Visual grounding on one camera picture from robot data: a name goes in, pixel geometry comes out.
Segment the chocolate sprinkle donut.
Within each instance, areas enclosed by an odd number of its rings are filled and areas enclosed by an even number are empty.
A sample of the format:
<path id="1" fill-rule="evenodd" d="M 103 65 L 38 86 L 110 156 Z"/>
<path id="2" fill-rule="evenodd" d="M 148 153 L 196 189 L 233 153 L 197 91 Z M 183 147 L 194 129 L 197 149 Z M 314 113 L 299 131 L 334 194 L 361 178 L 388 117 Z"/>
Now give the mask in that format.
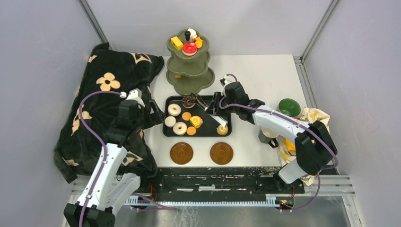
<path id="1" fill-rule="evenodd" d="M 182 98 L 182 105 L 185 108 L 192 108 L 196 105 L 196 96 L 187 95 Z"/>

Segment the yellow layered cake slice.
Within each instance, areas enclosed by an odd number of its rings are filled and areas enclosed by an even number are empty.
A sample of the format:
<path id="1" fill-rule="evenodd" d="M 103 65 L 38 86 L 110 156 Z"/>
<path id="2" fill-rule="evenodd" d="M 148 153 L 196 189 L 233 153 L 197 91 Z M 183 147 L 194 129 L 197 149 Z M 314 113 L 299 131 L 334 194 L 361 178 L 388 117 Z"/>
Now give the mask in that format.
<path id="1" fill-rule="evenodd" d="M 171 42 L 171 44 L 173 45 L 173 47 L 174 47 L 176 50 L 179 51 L 179 50 L 183 49 L 184 44 L 183 44 L 183 42 L 179 39 L 178 36 L 174 36 L 174 37 L 170 38 L 170 42 Z"/>

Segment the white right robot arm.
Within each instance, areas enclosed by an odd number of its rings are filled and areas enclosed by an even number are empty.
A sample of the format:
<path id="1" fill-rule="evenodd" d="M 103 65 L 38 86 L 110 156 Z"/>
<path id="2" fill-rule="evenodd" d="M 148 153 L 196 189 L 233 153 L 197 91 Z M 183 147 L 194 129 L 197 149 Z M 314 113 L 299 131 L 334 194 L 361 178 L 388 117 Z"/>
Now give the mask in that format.
<path id="1" fill-rule="evenodd" d="M 215 92 L 211 103 L 203 110 L 222 126 L 226 126 L 223 117 L 236 114 L 241 120 L 272 130 L 295 145 L 296 159 L 284 165 L 273 180 L 277 192 L 287 192 L 301 177 L 318 175 L 324 169 L 338 166 L 336 146 L 322 122 L 297 120 L 259 99 L 250 99 L 242 84 L 236 79 L 230 80 L 229 76 L 226 74 L 220 80 L 223 90 Z"/>

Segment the white cake block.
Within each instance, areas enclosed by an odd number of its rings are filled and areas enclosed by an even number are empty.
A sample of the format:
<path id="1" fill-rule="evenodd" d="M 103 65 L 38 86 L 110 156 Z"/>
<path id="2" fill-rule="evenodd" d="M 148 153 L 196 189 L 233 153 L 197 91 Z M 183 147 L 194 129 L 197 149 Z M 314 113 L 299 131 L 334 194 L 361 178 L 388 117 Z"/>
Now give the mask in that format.
<path id="1" fill-rule="evenodd" d="M 194 39 L 198 37 L 196 31 L 192 28 L 188 28 L 184 32 L 184 36 L 185 36 L 185 40 L 188 42 L 193 42 Z"/>

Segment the yellow cream cupcake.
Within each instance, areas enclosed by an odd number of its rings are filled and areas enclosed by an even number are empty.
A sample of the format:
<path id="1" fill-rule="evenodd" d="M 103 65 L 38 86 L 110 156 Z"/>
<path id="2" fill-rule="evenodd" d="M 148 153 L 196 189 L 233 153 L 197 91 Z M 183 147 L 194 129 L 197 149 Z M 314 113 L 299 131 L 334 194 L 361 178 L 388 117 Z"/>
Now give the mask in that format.
<path id="1" fill-rule="evenodd" d="M 223 127 L 222 125 L 217 127 L 217 133 L 221 136 L 227 135 L 228 133 L 228 126 Z"/>

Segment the yellow swirl roll cake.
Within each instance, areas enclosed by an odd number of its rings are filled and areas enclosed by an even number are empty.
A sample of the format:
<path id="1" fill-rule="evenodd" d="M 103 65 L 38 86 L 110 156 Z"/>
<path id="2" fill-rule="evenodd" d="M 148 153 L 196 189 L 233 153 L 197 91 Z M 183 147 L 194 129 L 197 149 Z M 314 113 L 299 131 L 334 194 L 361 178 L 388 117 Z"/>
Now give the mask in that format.
<path id="1" fill-rule="evenodd" d="M 193 126 L 194 128 L 196 128 L 196 129 L 200 128 L 200 127 L 202 126 L 202 124 L 203 124 L 203 120 L 202 120 L 202 118 L 199 117 L 199 116 L 192 116 L 192 117 L 189 119 L 189 121 L 190 121 L 190 123 L 192 124 L 192 126 Z"/>

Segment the red glazed donut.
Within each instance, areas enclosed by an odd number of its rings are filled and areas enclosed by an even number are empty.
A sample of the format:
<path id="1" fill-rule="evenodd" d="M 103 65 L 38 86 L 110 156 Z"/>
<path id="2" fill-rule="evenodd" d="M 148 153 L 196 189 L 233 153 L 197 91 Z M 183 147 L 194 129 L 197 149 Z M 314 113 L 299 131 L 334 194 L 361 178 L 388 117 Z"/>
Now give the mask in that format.
<path id="1" fill-rule="evenodd" d="M 183 45 L 182 52 L 185 56 L 193 56 L 198 52 L 198 48 L 194 42 L 188 42 Z"/>

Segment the steel tongs white handle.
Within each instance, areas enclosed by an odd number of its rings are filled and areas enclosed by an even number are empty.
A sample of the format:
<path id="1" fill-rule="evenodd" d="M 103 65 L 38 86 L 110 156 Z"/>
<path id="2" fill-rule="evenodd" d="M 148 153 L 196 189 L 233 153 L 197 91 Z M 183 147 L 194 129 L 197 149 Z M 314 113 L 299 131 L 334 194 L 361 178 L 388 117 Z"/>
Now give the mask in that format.
<path id="1" fill-rule="evenodd" d="M 227 127 L 228 121 L 225 120 L 223 117 L 216 115 L 216 113 L 214 113 L 214 103 L 212 103 L 211 105 L 206 104 L 206 102 L 202 99 L 202 97 L 198 94 L 195 93 L 191 93 L 189 95 L 190 100 L 198 105 L 201 109 L 203 109 L 203 111 L 210 115 L 215 121 L 217 121 L 223 128 Z"/>

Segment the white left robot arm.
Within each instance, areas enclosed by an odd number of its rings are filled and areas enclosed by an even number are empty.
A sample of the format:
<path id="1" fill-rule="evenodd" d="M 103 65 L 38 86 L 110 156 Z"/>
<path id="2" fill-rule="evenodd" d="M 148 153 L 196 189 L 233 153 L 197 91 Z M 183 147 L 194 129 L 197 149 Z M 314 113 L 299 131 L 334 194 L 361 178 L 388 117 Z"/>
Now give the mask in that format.
<path id="1" fill-rule="evenodd" d="M 102 145 L 98 162 L 93 173 L 76 203 L 66 204 L 64 216 L 71 227 L 112 227 L 115 218 L 126 200 L 134 193 L 144 192 L 149 180 L 143 175 L 126 173 L 115 187 L 113 179 L 128 151 L 124 145 L 133 135 L 139 135 L 142 129 L 161 124 L 166 115 L 160 111 L 151 99 L 144 103 L 140 89 L 129 93 L 113 92 L 122 101 L 118 115 L 104 137 L 100 137 L 85 122 L 82 116 L 84 102 L 101 91 L 87 95 L 78 108 L 81 125 L 94 135 Z"/>

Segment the orange fish-shaped pastry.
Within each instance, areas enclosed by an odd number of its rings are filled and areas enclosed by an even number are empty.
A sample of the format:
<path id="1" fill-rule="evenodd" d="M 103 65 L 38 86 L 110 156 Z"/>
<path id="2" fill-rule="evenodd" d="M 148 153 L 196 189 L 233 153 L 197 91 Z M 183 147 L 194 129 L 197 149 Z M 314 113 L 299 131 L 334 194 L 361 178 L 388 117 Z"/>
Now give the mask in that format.
<path id="1" fill-rule="evenodd" d="M 200 36 L 197 36 L 196 38 L 194 38 L 194 43 L 197 49 L 202 48 L 203 46 L 203 40 L 201 39 Z"/>

